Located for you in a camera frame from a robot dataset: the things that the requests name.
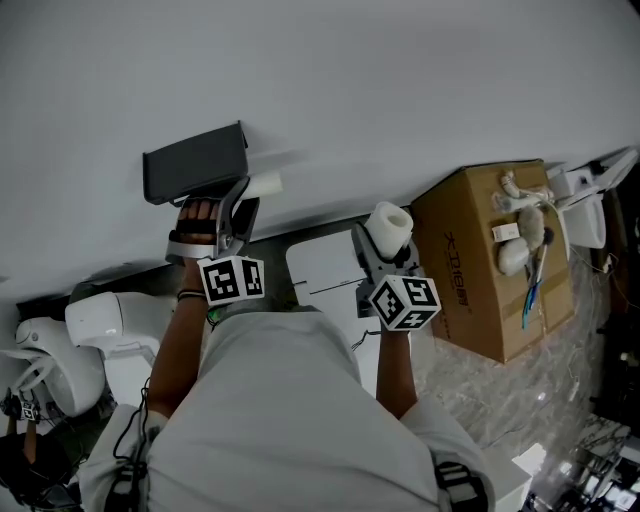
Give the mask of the black metal rack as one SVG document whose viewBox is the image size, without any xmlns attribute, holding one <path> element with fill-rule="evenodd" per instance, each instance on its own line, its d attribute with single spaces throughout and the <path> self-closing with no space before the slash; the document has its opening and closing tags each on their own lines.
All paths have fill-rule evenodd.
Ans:
<svg viewBox="0 0 640 512">
<path fill-rule="evenodd" d="M 605 193 L 603 205 L 610 313 L 598 328 L 605 345 L 597 402 L 611 407 L 640 393 L 640 164 Z"/>
</svg>

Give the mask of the white oval sponge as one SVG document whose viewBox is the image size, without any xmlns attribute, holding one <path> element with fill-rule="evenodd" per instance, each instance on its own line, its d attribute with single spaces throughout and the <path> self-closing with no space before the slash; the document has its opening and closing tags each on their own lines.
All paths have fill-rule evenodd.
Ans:
<svg viewBox="0 0 640 512">
<path fill-rule="evenodd" d="M 524 238 L 509 240 L 499 249 L 498 269 L 503 275 L 513 276 L 525 267 L 529 256 L 529 247 Z"/>
</svg>

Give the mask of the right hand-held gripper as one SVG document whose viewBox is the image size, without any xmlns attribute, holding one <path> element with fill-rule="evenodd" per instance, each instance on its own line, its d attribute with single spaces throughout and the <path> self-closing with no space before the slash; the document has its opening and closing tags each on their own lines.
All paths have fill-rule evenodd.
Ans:
<svg viewBox="0 0 640 512">
<path fill-rule="evenodd" d="M 388 263 L 362 222 L 352 227 L 351 238 L 362 269 L 376 269 Z M 393 263 L 410 267 L 371 271 L 356 288 L 358 317 L 377 317 L 387 331 L 420 330 L 442 308 L 435 282 L 419 266 L 413 241 L 398 251 Z"/>
</svg>

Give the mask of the blue toothbrush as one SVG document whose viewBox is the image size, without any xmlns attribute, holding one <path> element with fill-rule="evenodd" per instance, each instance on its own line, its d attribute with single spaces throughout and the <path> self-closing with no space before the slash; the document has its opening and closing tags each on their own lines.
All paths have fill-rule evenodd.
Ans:
<svg viewBox="0 0 640 512">
<path fill-rule="evenodd" d="M 523 330 L 527 328 L 529 315 L 533 310 L 541 283 L 541 280 L 537 280 L 527 291 L 521 316 L 521 328 Z"/>
</svg>

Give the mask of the grey fluffy brush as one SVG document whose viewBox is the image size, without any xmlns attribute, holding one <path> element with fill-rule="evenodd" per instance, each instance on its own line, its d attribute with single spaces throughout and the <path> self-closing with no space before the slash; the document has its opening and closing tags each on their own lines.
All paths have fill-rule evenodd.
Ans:
<svg viewBox="0 0 640 512">
<path fill-rule="evenodd" d="M 526 206 L 520 210 L 517 224 L 520 236 L 525 240 L 529 251 L 537 250 L 544 241 L 543 212 L 536 206 Z"/>
</svg>

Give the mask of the white cabinet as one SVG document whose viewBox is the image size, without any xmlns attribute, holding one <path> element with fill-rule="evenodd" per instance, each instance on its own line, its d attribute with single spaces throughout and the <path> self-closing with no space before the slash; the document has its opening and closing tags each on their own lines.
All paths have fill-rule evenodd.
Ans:
<svg viewBox="0 0 640 512">
<path fill-rule="evenodd" d="M 534 478 L 541 472 L 546 456 L 547 450 L 540 443 L 534 443 L 511 459 L 512 464 L 518 468 L 516 473 L 518 485 L 512 491 L 514 504 L 509 508 L 509 512 L 522 512 L 526 508 L 525 503 L 530 494 L 531 485 Z"/>
</svg>

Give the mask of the white toilet paper roll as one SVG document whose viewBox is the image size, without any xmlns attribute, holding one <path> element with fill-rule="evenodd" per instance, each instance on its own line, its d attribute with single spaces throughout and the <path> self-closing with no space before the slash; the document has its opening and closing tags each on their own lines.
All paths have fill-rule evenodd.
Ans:
<svg viewBox="0 0 640 512">
<path fill-rule="evenodd" d="M 365 223 L 373 244 L 386 259 L 393 259 L 409 243 L 414 222 L 410 214 L 390 202 L 380 202 Z"/>
</svg>

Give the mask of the white rounded smart toilet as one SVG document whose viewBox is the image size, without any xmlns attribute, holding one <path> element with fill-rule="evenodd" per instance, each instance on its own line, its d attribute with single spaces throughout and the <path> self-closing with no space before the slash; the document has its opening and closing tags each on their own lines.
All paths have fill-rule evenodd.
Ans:
<svg viewBox="0 0 640 512">
<path fill-rule="evenodd" d="M 168 296 L 104 292 L 66 307 L 71 341 L 101 352 L 117 404 L 140 403 L 175 306 L 176 300 Z"/>
</svg>

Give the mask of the cardboard paper tube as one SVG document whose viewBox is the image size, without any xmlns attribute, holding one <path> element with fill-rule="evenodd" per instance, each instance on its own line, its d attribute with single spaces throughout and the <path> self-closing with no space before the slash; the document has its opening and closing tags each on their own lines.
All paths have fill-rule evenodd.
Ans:
<svg viewBox="0 0 640 512">
<path fill-rule="evenodd" d="M 282 190 L 283 185 L 280 172 L 264 172 L 250 177 L 243 197 L 246 199 L 260 198 L 280 193 Z"/>
</svg>

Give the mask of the black wall paper holder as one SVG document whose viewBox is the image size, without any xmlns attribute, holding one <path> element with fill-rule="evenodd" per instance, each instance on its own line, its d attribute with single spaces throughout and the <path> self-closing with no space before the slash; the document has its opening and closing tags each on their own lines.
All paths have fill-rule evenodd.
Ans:
<svg viewBox="0 0 640 512">
<path fill-rule="evenodd" d="M 214 129 L 142 155 L 143 195 L 161 205 L 248 174 L 242 124 Z"/>
</svg>

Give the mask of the person's left forearm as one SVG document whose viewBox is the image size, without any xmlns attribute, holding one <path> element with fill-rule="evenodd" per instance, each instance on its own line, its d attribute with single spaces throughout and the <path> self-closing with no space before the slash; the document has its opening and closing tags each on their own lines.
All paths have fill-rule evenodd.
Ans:
<svg viewBox="0 0 640 512">
<path fill-rule="evenodd" d="M 198 265 L 193 260 L 185 262 L 183 289 L 203 290 Z M 195 384 L 208 309 L 208 303 L 197 299 L 177 302 L 150 377 L 150 411 L 170 418 Z"/>
</svg>

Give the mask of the marble pattern slab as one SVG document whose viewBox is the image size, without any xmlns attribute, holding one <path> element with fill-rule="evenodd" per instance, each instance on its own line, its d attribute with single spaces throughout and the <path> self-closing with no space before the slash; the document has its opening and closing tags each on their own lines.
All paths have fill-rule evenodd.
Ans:
<svg viewBox="0 0 640 512">
<path fill-rule="evenodd" d="M 578 446 L 597 456 L 616 455 L 629 436 L 626 425 L 590 413 L 578 437 Z"/>
</svg>

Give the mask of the brown cardboard box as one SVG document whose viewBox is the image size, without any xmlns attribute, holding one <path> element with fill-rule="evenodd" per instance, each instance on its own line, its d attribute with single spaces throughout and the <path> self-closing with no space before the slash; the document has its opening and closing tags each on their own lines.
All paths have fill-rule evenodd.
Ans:
<svg viewBox="0 0 640 512">
<path fill-rule="evenodd" d="M 500 245 L 493 230 L 517 220 L 516 214 L 497 207 L 504 194 L 500 179 L 507 172 L 513 172 L 523 189 L 549 184 L 540 160 L 466 167 L 410 205 L 420 262 L 435 281 L 442 305 L 431 323 L 434 335 L 500 363 L 527 351 L 574 315 L 568 257 L 556 213 L 543 216 L 554 239 L 529 314 L 523 312 L 528 272 L 521 269 L 506 276 L 499 270 Z"/>
</svg>

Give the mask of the white appliance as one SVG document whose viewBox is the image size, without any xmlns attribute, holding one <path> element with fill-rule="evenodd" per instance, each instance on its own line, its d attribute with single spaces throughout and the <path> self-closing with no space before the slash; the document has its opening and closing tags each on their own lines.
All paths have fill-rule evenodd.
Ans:
<svg viewBox="0 0 640 512">
<path fill-rule="evenodd" d="M 639 160 L 640 151 L 626 147 L 581 167 L 560 164 L 547 170 L 567 253 L 571 245 L 605 246 L 604 194 L 620 185 Z"/>
</svg>

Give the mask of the person's left hand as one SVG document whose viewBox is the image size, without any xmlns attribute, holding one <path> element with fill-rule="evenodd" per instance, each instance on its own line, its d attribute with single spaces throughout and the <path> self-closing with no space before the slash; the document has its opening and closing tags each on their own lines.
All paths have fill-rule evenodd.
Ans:
<svg viewBox="0 0 640 512">
<path fill-rule="evenodd" d="M 176 231 L 186 243 L 211 243 L 216 238 L 219 202 L 212 199 L 191 199 L 181 209 Z"/>
</svg>

